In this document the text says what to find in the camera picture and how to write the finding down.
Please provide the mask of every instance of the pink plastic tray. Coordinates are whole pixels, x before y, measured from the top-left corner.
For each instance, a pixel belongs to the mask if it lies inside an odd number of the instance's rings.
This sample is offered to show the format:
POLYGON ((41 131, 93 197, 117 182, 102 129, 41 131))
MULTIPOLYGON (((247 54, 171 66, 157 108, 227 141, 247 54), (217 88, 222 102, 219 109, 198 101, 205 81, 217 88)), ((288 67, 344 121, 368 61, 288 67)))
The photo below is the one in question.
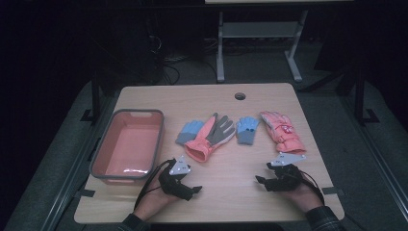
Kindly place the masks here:
POLYGON ((135 183, 155 165, 164 133, 159 110, 120 110, 113 114, 90 164, 105 183, 135 183))

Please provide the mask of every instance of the table top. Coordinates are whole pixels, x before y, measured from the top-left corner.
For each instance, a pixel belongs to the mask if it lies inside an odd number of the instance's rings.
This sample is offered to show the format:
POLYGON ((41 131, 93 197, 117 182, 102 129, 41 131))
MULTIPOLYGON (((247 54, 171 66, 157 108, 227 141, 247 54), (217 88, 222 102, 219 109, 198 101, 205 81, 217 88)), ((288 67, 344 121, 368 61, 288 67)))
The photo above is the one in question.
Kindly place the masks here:
MULTIPOLYGON (((275 142, 268 136, 261 111, 287 115, 305 144, 305 161, 296 163, 309 173, 321 188, 333 187, 319 149, 301 109, 293 87, 289 84, 193 85, 124 88, 117 100, 119 109, 159 109, 165 115, 165 135, 159 163, 185 155, 191 166, 182 183, 188 187, 203 186, 190 201, 170 204, 150 222, 246 222, 290 221, 305 219, 289 201, 275 192, 267 192, 255 175, 273 177, 266 163, 277 157, 275 142), (237 100, 236 93, 245 94, 237 100), (190 158, 175 143, 185 123, 193 119, 206 121, 213 113, 229 116, 236 123, 240 117, 260 120, 254 144, 241 145, 233 137, 211 155, 207 163, 190 158)), ((89 176, 86 190, 93 197, 82 196, 75 213, 79 223, 121 222, 132 213, 142 183, 131 186, 106 185, 89 176)), ((324 196, 338 218, 344 210, 336 194, 324 196)))

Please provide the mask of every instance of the black hand exoskeleton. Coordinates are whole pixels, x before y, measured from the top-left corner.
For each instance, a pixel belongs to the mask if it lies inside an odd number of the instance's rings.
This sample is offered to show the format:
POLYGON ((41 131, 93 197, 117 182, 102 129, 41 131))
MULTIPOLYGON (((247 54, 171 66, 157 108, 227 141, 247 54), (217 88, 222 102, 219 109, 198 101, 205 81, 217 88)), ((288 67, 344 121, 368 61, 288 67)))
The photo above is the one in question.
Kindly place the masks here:
POLYGON ((160 174, 160 185, 163 192, 165 192, 166 194, 172 194, 179 198, 190 200, 193 194, 200 192, 202 186, 193 187, 191 189, 181 184, 181 179, 183 179, 187 174, 170 175, 170 170, 175 165, 175 162, 175 159, 171 160, 170 164, 165 168, 162 174, 160 174))
POLYGON ((267 163, 269 169, 275 171, 276 179, 265 179, 262 176, 255 176, 260 184, 263 184, 268 192, 287 192, 295 190, 300 184, 305 184, 311 188, 316 195, 320 198, 321 202, 324 204, 323 194, 321 193, 318 184, 313 185, 311 182, 305 180, 302 173, 298 167, 290 164, 287 166, 274 167, 270 163, 267 163))

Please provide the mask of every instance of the blue glove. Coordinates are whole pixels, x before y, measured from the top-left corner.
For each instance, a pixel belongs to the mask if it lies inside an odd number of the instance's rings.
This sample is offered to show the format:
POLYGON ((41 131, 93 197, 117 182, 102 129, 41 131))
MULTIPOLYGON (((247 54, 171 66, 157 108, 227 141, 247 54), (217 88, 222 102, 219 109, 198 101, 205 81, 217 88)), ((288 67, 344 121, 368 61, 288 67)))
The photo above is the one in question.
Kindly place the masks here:
POLYGON ((252 145, 258 124, 259 121, 253 117, 247 116, 240 118, 240 121, 237 122, 238 143, 252 145))
POLYGON ((184 145, 184 143, 194 140, 197 136, 198 131, 200 131, 203 125, 204 122, 198 120, 193 120, 189 123, 186 123, 179 133, 176 142, 180 145, 184 145))

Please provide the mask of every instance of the pink ski glove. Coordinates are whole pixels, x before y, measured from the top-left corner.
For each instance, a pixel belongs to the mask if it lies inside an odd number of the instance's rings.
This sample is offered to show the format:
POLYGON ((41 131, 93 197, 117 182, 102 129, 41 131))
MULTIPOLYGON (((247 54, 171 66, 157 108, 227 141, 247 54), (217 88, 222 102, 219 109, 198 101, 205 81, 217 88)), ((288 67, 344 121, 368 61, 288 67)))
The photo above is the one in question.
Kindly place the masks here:
POLYGON ((227 115, 220 121, 217 121, 217 116, 217 113, 213 114, 200 129, 195 140, 184 144, 187 154, 197 162, 206 162, 211 153, 234 137, 234 123, 227 115))
POLYGON ((295 132, 291 120, 286 115, 276 112, 261 112, 261 117, 267 124, 267 130, 272 139, 277 142, 276 149, 281 152, 303 154, 305 146, 295 132))

